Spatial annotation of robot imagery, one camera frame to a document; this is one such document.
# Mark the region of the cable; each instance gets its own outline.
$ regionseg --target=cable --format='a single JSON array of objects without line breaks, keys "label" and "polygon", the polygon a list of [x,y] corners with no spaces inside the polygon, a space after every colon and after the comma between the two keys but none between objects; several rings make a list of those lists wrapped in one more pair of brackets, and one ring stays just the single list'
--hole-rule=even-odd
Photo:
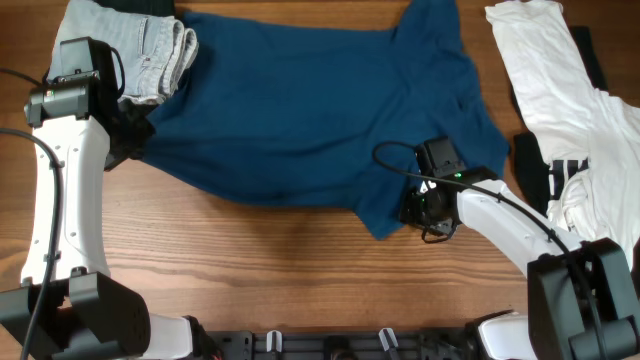
[{"label": "cable", "polygon": [[118,52],[118,50],[116,50],[116,48],[111,48],[111,52],[116,54],[118,63],[120,64],[120,80],[122,81],[122,84],[120,84],[120,89],[118,89],[118,98],[120,98],[122,94],[124,94],[124,65],[122,64],[122,58],[120,58],[120,53]]},{"label": "cable", "polygon": [[589,282],[587,281],[587,278],[584,275],[584,272],[582,271],[582,269],[580,269],[580,267],[578,266],[578,263],[576,263],[575,258],[573,257],[573,255],[571,254],[571,252],[569,251],[567,246],[562,242],[562,240],[560,240],[560,238],[558,238],[558,235],[556,235],[555,231],[553,231],[552,229],[547,227],[536,216],[534,216],[529,211],[527,211],[527,209],[523,208],[522,206],[520,206],[516,202],[507,199],[506,197],[504,197],[504,195],[502,195],[500,193],[494,193],[493,191],[489,191],[487,189],[484,189],[484,188],[481,188],[481,187],[478,187],[478,186],[475,186],[475,185],[463,184],[463,183],[460,183],[460,182],[457,182],[457,181],[453,181],[453,180],[440,179],[440,178],[436,178],[436,177],[432,177],[432,176],[414,174],[412,172],[404,171],[402,169],[398,169],[398,168],[396,168],[396,167],[394,167],[392,165],[389,165],[389,164],[385,163],[384,161],[380,160],[380,158],[378,157],[378,152],[380,151],[380,149],[382,149],[384,147],[387,147],[387,146],[390,146],[390,145],[402,146],[402,147],[405,147],[405,148],[409,148],[411,150],[415,150],[414,146],[412,146],[410,144],[407,144],[407,143],[399,142],[399,141],[385,141],[385,142],[382,142],[382,143],[376,145],[373,148],[373,154],[372,154],[373,155],[373,161],[375,161],[376,163],[378,163],[380,166],[384,167],[385,169],[391,170],[391,171],[396,172],[398,174],[402,174],[404,176],[408,176],[408,177],[412,177],[412,178],[416,178],[416,179],[421,179],[421,180],[426,180],[426,181],[432,181],[434,183],[453,185],[453,186],[457,186],[457,187],[464,188],[464,189],[474,190],[474,191],[477,191],[479,193],[494,197],[494,198],[498,199],[498,201],[504,202],[506,204],[509,204],[514,209],[520,211],[527,218],[529,218],[531,221],[533,221],[538,227],[540,227],[540,229],[542,229],[542,231],[544,231],[544,233],[547,234],[549,239],[551,241],[553,241],[556,245],[558,245],[560,250],[562,250],[562,253],[565,255],[565,257],[567,259],[567,262],[569,263],[569,266],[573,270],[573,272],[574,272],[574,274],[575,274],[575,276],[576,276],[576,278],[578,280],[578,284],[580,285],[580,290],[583,292],[583,296],[585,296],[586,299],[587,299],[587,303],[589,304],[589,310],[591,312],[591,316],[593,317],[593,325],[594,325],[594,328],[595,328],[595,331],[596,331],[596,339],[598,341],[598,350],[600,352],[600,359],[601,360],[608,360],[607,351],[606,351],[606,343],[605,343],[605,339],[604,339],[604,332],[602,330],[602,322],[600,321],[600,314],[598,313],[598,307],[596,306],[596,300],[593,297],[593,293],[591,292],[591,286],[589,286]]},{"label": "cable", "polygon": [[22,80],[26,80],[26,81],[34,84],[35,86],[42,86],[42,84],[38,80],[36,80],[36,79],[34,79],[34,78],[30,77],[30,76],[27,76],[27,75],[25,75],[25,74],[23,74],[21,72],[17,72],[15,70],[7,69],[7,68],[0,68],[0,73],[5,73],[5,74],[9,74],[9,75],[13,75],[13,76],[19,77]]},{"label": "cable", "polygon": [[40,293],[38,294],[38,299],[36,300],[33,314],[31,315],[31,320],[29,320],[29,327],[27,328],[27,334],[24,338],[22,353],[20,354],[21,360],[27,360],[27,358],[29,357],[29,348],[31,347],[31,342],[33,341],[33,336],[38,324],[38,318],[44,307],[47,290],[49,289],[49,283],[51,282],[51,277],[53,275],[53,267],[55,265],[56,249],[58,248],[58,233],[60,229],[60,217],[62,213],[62,203],[60,202],[60,193],[62,192],[62,175],[60,171],[60,164],[58,163],[56,154],[42,140],[31,134],[14,129],[0,128],[0,134],[19,136],[21,138],[30,140],[38,145],[45,152],[45,154],[47,154],[47,157],[51,162],[51,169],[53,170],[53,183],[55,186],[53,192],[53,215],[51,216],[51,235],[49,238],[49,252],[47,253],[47,266],[44,271]]},{"label": "cable", "polygon": [[47,71],[45,71],[44,75],[42,75],[42,85],[49,85],[49,80],[47,80],[47,78],[49,77],[49,70],[51,70],[51,68],[47,68]]}]

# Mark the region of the wood grain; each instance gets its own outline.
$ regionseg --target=wood grain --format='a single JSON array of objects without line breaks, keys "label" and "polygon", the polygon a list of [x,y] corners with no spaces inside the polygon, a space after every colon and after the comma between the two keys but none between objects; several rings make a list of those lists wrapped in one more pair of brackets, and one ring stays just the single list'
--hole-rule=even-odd
[{"label": "wood grain", "polygon": [[[463,40],[489,112],[505,136],[524,128],[509,100],[484,19],[493,0],[458,1]],[[588,25],[611,92],[640,105],[640,2],[564,1],[570,24]],[[64,0],[0,3],[0,66],[39,77],[48,67]],[[181,11],[346,29],[393,26],[398,1],[178,1]],[[26,130],[29,86],[0,78],[0,126]],[[31,235],[33,147],[0,139],[0,291],[18,285]],[[506,180],[516,189],[511,164]],[[191,314],[212,330],[291,331],[455,326],[504,309],[526,311],[524,278],[479,234],[463,228],[427,246],[403,229],[376,242],[343,210],[247,207],[127,161],[105,174],[103,231],[114,279],[153,312]],[[0,332],[0,360],[19,346]]]}]

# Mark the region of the light blue jeans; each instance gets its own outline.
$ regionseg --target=light blue jeans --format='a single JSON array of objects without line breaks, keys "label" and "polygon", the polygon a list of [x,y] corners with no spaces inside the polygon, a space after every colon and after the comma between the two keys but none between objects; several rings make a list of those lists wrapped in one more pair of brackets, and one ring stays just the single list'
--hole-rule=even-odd
[{"label": "light blue jeans", "polygon": [[[58,29],[48,79],[62,74],[60,42],[90,36],[118,50],[125,73],[122,98],[136,104],[161,104],[173,95],[184,70],[191,66],[198,41],[173,16],[127,14],[90,0],[71,0]],[[118,60],[113,56],[118,86]]]}]

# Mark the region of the black mount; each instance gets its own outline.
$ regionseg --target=black mount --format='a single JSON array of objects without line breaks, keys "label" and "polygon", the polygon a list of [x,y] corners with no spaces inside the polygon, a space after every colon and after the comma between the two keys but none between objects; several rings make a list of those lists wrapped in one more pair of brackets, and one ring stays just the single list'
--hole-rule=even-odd
[{"label": "black mount", "polygon": [[[610,239],[571,252],[596,298],[609,359],[640,351],[640,305],[624,252]],[[593,319],[575,274],[562,256],[527,266],[529,337],[540,359],[599,359]]]},{"label": "black mount", "polygon": [[359,360],[466,360],[472,351],[464,328],[432,328],[424,331],[396,333],[398,346],[385,351],[377,332],[285,334],[282,351],[267,351],[267,334],[249,331],[209,332],[220,345],[225,360],[328,360],[324,342],[329,337],[348,339],[351,351]]},{"label": "black mount", "polygon": [[[51,283],[30,347],[35,359],[118,359],[142,355],[151,337],[140,295],[100,273]],[[0,324],[22,344],[39,286],[0,293]],[[63,306],[65,299],[69,306]]]},{"label": "black mount", "polygon": [[118,103],[111,52],[108,44],[90,37],[61,42],[65,75],[33,89],[24,107],[27,123],[33,128],[63,116],[74,115],[79,121],[93,116],[109,134],[107,171],[127,158],[142,158],[146,140],[155,133],[146,119],[148,111],[132,106],[128,99]]},{"label": "black mount", "polygon": [[[438,179],[473,184],[497,179],[487,168],[467,170],[448,138],[428,140],[414,149],[420,173]],[[422,229],[422,240],[433,244],[451,239],[458,225],[456,195],[459,187],[423,182],[405,194],[400,211],[401,222]]]}]

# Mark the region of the white t-shirt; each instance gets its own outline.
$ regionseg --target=white t-shirt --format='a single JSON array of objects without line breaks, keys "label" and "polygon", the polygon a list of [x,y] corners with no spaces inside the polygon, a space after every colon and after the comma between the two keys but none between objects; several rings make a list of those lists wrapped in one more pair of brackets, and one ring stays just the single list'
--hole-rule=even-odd
[{"label": "white t-shirt", "polygon": [[586,240],[614,240],[631,268],[640,237],[640,109],[593,88],[559,3],[510,1],[486,12],[543,160],[589,159],[549,202],[548,218]]}]

